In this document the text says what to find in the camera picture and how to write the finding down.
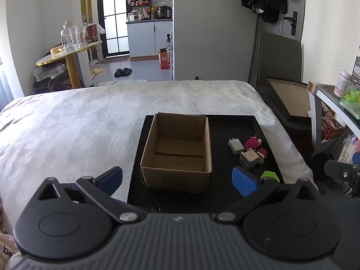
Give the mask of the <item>white kitchen cabinet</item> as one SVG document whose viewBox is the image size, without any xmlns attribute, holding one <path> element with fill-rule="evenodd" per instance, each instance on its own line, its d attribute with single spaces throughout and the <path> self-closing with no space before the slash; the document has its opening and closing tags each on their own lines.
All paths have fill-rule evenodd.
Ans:
<svg viewBox="0 0 360 270">
<path fill-rule="evenodd" d="M 127 27 L 130 57 L 151 57 L 167 46 L 167 34 L 173 30 L 173 21 L 129 22 Z"/>
</svg>

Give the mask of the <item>black tray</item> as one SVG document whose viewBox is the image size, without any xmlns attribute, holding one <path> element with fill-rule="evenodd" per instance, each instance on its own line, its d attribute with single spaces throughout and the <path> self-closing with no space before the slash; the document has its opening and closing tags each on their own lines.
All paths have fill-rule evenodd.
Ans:
<svg viewBox="0 0 360 270">
<path fill-rule="evenodd" d="M 250 168 L 250 173 L 260 177 L 264 171 L 274 172 L 283 181 L 274 154 L 254 116 L 208 115 L 212 150 L 212 178 L 204 191 L 153 189 L 146 187 L 140 168 L 148 134 L 154 116 L 145 116 L 137 152 L 135 155 L 127 203 L 155 210 L 160 213 L 216 213 L 240 200 L 242 195 L 231 181 L 232 169 L 239 165 L 238 158 L 231 152 L 228 141 L 237 138 L 245 142 L 257 136 L 267 151 L 264 163 Z"/>
</svg>

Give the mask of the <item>green items bag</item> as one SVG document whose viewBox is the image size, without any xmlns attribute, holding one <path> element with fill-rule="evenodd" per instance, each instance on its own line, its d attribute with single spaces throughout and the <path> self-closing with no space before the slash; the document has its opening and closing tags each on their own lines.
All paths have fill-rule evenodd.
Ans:
<svg viewBox="0 0 360 270">
<path fill-rule="evenodd" d="M 358 89 L 350 91 L 340 98 L 339 104 L 356 120 L 360 120 L 360 94 Z"/>
</svg>

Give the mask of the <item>yellow round side table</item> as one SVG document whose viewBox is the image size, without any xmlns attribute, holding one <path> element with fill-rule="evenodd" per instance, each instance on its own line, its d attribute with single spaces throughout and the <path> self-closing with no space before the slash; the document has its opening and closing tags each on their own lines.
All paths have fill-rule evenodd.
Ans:
<svg viewBox="0 0 360 270">
<path fill-rule="evenodd" d="M 77 75 L 76 67 L 75 67 L 75 61 L 74 61 L 74 55 L 86 50 L 91 49 L 92 47 L 101 45 L 102 41 L 96 41 L 93 43 L 81 43 L 81 47 L 79 49 L 76 49 L 74 51 L 70 51 L 69 53 L 66 53 L 64 51 L 58 52 L 57 54 L 49 54 L 47 56 L 44 56 L 40 60 L 36 62 L 37 66 L 43 66 L 50 64 L 52 62 L 56 62 L 58 60 L 65 59 L 68 74 L 70 77 L 70 82 L 73 88 L 80 88 L 81 83 L 79 80 L 79 76 Z"/>
</svg>

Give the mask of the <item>white charger plug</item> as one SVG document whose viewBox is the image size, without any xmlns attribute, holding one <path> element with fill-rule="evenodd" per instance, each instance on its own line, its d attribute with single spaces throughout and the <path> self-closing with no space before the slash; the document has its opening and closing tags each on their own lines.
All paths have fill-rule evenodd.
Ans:
<svg viewBox="0 0 360 270">
<path fill-rule="evenodd" d="M 232 138 L 228 142 L 228 146 L 234 155 L 239 155 L 244 152 L 245 148 L 239 139 Z"/>
</svg>

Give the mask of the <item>pink toy figure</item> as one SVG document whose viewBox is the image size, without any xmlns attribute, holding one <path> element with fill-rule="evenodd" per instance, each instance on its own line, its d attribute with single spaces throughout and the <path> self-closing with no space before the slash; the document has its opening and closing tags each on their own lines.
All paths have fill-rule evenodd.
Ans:
<svg viewBox="0 0 360 270">
<path fill-rule="evenodd" d="M 244 143 L 244 148 L 246 150 L 252 149 L 252 150 L 257 150 L 261 147 L 262 145 L 262 140 L 260 138 L 257 138 L 256 136 L 251 136 L 245 143 Z"/>
</svg>

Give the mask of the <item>grey metal shelf table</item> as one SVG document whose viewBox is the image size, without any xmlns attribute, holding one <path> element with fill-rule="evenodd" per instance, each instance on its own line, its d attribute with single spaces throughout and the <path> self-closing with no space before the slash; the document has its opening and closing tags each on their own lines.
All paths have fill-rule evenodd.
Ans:
<svg viewBox="0 0 360 270">
<path fill-rule="evenodd" d="M 339 104 L 339 98 L 333 93 L 334 85 L 309 81 L 306 90 L 309 93 L 312 145 L 315 154 L 329 149 L 334 144 L 334 139 L 322 139 L 322 103 L 329 106 L 359 138 L 359 121 Z"/>
</svg>

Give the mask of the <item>black slippers pair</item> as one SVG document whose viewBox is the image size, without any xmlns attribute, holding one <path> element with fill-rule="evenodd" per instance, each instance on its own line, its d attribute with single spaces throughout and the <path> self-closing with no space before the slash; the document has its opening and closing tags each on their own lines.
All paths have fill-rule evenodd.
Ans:
<svg viewBox="0 0 360 270">
<path fill-rule="evenodd" d="M 127 76 L 130 76 L 131 73 L 132 73 L 132 69 L 131 69 L 131 68 L 124 68 L 124 69 L 118 68 L 118 69 L 116 70 L 116 72 L 114 73 L 114 77 L 115 77 L 115 78 L 127 77 Z"/>
</svg>

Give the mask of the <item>clear glass jar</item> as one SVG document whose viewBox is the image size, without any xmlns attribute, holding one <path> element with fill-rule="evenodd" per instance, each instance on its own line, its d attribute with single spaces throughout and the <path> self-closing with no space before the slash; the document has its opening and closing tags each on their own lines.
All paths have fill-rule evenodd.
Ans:
<svg viewBox="0 0 360 270">
<path fill-rule="evenodd" d="M 60 31 L 60 37 L 63 52 L 69 53 L 81 48 L 78 28 L 70 20 L 64 22 L 63 29 Z"/>
</svg>

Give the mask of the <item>pink white canister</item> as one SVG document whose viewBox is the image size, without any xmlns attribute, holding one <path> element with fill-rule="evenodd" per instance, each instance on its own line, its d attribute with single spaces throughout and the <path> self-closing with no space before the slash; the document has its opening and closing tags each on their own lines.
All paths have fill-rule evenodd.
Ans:
<svg viewBox="0 0 360 270">
<path fill-rule="evenodd" d="M 341 70 L 341 72 L 339 73 L 337 84 L 334 88 L 334 94 L 336 96 L 342 97 L 346 94 L 346 91 L 350 84 L 350 79 L 351 75 L 348 72 Z"/>
</svg>

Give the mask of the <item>red doll figurine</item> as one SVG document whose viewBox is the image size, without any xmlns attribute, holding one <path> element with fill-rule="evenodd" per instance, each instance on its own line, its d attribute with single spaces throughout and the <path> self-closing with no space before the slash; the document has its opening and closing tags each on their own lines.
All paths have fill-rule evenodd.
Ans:
<svg viewBox="0 0 360 270">
<path fill-rule="evenodd" d="M 257 155 L 259 156 L 259 158 L 257 159 L 258 163 L 264 163 L 264 160 L 268 154 L 268 151 L 264 148 L 260 148 L 256 151 Z"/>
</svg>

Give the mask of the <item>brown cardboard box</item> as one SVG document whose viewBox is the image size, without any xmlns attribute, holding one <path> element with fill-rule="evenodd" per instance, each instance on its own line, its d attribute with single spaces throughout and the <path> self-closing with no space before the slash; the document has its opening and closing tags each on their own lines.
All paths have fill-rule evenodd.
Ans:
<svg viewBox="0 0 360 270">
<path fill-rule="evenodd" d="M 212 175 L 208 117 L 156 113 L 140 168 L 148 188 L 205 190 Z"/>
</svg>

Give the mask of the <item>beige grey square adapter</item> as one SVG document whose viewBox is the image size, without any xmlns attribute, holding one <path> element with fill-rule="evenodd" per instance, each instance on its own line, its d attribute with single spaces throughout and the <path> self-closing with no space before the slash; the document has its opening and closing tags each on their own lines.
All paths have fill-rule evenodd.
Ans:
<svg viewBox="0 0 360 270">
<path fill-rule="evenodd" d="M 253 149 L 249 149 L 247 151 L 241 152 L 239 164 L 245 169 L 250 169 L 257 163 L 259 159 L 259 154 Z"/>
</svg>

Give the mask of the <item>green plastic cube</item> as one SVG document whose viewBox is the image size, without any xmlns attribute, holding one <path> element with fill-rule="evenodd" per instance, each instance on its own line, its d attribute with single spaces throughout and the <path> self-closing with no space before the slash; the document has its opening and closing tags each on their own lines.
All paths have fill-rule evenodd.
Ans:
<svg viewBox="0 0 360 270">
<path fill-rule="evenodd" d="M 262 175 L 261 175 L 261 181 L 265 182 L 268 180 L 275 180 L 278 183 L 280 183 L 280 180 L 278 178 L 278 176 L 276 175 L 276 173 L 271 172 L 271 171 L 265 171 Z"/>
</svg>

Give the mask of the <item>orange red carton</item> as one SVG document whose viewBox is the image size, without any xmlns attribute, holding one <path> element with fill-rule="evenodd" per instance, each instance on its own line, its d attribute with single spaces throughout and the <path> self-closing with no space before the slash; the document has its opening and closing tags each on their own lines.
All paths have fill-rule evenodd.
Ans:
<svg viewBox="0 0 360 270">
<path fill-rule="evenodd" d="M 159 53 L 159 64 L 162 70 L 170 69 L 170 54 L 166 48 L 160 48 Z"/>
</svg>

